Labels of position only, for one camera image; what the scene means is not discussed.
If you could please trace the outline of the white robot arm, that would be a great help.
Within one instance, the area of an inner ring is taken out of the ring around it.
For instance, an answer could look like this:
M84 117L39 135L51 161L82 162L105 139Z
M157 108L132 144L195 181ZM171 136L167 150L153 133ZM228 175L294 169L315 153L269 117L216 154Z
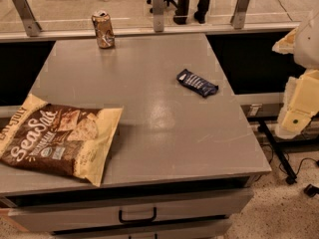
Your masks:
M292 54L294 62L306 69L299 78L288 78L275 128L277 136L291 139L319 113L319 11L312 10L272 50Z

